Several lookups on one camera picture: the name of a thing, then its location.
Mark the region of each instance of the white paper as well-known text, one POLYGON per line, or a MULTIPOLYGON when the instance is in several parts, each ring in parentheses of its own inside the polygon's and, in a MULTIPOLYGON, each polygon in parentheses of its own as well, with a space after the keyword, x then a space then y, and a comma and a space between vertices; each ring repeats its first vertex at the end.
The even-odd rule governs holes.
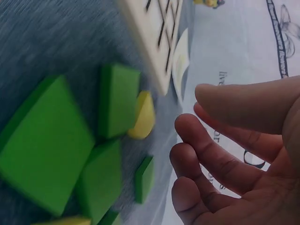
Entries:
POLYGON ((189 54, 188 54, 188 29, 186 29, 181 35, 178 44, 176 46, 173 65, 172 65, 172 76, 175 86, 175 90, 178 97, 178 102, 182 106, 183 99, 181 94, 181 83, 184 72, 189 66, 189 54))

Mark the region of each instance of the foam shape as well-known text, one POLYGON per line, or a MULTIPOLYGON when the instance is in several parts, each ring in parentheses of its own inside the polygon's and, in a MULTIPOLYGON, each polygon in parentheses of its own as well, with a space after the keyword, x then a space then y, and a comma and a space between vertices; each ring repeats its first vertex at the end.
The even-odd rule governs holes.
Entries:
POLYGON ((39 223, 33 225, 90 225, 90 219, 81 217, 64 218, 60 220, 51 221, 48 223, 39 223))
POLYGON ((112 138, 135 125, 140 72, 121 65, 101 69, 98 134, 112 138))
POLYGON ((76 192, 83 214, 96 225, 122 190, 119 140, 96 147, 80 175, 76 192))
POLYGON ((128 135, 134 139, 144 139, 150 134, 155 124, 153 99, 149 91, 141 91, 135 110, 135 127, 128 130, 128 135))
POLYGON ((121 225, 121 218, 117 212, 109 210, 103 219, 100 221, 101 225, 121 225))
POLYGON ((135 172, 135 200, 143 204, 154 185, 153 157, 146 157, 135 172))
POLYGON ((94 146, 62 76, 46 78, 0 134, 0 173, 60 216, 94 146))

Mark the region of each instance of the white mat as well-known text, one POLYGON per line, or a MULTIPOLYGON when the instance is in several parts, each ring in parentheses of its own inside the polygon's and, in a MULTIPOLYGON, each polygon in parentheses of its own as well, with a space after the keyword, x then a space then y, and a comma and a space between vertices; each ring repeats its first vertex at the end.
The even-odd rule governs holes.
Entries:
MULTIPOLYGON (((196 7, 184 112, 194 113, 194 89, 198 83, 214 85, 259 83, 300 74, 300 2, 298 0, 226 0, 216 10, 196 7)), ((245 150, 208 127, 222 147, 244 160, 245 150)), ((263 164, 249 153, 248 163, 263 164)), ((269 165, 263 164, 266 170, 269 165)), ((208 172, 211 182, 224 189, 208 172)), ((167 199, 163 224, 182 224, 167 199)))

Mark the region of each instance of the hand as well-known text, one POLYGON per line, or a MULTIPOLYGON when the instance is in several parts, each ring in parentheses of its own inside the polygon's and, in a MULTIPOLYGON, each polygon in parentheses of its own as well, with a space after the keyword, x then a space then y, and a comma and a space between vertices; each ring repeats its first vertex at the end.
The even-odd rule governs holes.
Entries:
POLYGON ((300 77, 252 84, 198 85, 196 115, 213 129, 269 162, 264 172, 244 164, 216 144, 198 118, 175 122, 183 143, 170 153, 179 177, 174 208, 185 225, 300 224, 300 77), (201 163, 222 185, 220 194, 201 163))

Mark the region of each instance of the yellow block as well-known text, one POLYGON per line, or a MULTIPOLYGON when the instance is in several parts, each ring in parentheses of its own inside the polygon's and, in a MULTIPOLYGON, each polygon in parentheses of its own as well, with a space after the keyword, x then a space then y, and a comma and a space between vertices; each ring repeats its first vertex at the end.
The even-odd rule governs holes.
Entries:
POLYGON ((72 217, 61 220, 56 220, 48 223, 33 224, 33 225, 90 225, 90 219, 72 217))
POLYGON ((194 0, 195 4, 204 4, 208 7, 218 7, 218 0, 194 0))
POLYGON ((153 99, 149 91, 141 91, 137 97, 135 114, 135 127, 128 130, 128 135, 134 139, 144 139, 150 134, 155 124, 153 99))

